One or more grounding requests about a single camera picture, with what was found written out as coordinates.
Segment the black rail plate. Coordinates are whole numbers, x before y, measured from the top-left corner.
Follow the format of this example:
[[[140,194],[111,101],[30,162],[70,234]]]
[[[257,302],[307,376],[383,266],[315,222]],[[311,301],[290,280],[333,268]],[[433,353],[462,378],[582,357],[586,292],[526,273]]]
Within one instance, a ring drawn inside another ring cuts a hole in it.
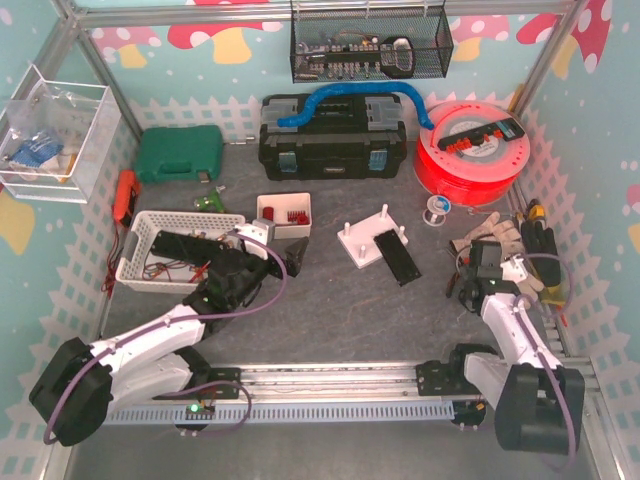
[[[395,230],[375,236],[374,243],[400,287],[421,277],[421,272]]]

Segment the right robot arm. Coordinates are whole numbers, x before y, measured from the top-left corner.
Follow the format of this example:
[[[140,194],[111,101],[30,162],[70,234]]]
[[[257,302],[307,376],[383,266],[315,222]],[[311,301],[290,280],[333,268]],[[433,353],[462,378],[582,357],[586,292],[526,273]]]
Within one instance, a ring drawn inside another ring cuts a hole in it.
[[[468,246],[456,263],[463,282],[458,298],[489,327],[499,350],[463,356],[463,377],[494,410],[494,431],[507,451],[576,455],[585,380],[552,354],[528,316],[532,299],[517,283],[527,276],[521,256],[506,259],[485,239]]]

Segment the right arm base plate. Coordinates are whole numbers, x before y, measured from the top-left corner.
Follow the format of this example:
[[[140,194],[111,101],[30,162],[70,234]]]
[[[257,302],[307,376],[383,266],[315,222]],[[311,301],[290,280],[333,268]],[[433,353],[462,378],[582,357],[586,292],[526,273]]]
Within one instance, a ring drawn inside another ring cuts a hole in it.
[[[498,357],[485,354],[472,354],[459,364],[428,361],[416,367],[418,394],[496,402],[508,371],[508,365]]]

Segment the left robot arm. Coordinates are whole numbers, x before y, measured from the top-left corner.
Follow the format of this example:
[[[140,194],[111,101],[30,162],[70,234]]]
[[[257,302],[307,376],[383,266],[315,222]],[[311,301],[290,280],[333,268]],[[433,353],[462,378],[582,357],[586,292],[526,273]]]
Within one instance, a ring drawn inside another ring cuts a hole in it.
[[[252,303],[263,280],[272,275],[285,287],[299,274],[309,240],[278,254],[233,235],[239,247],[222,245],[208,255],[207,278],[166,313],[111,338],[74,337],[57,349],[29,394],[46,423],[45,444],[76,445],[109,415],[155,398],[191,399],[207,411],[220,392],[245,389],[238,378],[217,375],[195,346],[231,320],[268,308]]]

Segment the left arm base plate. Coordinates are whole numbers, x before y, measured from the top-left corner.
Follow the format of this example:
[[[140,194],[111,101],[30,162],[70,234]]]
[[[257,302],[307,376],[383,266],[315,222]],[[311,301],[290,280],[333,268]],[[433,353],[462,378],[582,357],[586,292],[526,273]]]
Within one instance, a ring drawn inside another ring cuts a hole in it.
[[[187,384],[178,392],[196,388],[195,392],[179,396],[158,395],[154,400],[213,401],[238,399],[241,369],[237,367],[207,367],[193,373]]]

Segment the large red spring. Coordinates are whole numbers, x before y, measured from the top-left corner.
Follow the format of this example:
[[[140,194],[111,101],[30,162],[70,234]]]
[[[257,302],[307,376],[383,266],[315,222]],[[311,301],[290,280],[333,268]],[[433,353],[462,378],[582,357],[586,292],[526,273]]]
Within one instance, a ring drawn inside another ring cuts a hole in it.
[[[266,206],[263,208],[263,217],[269,221],[274,221],[274,208]]]

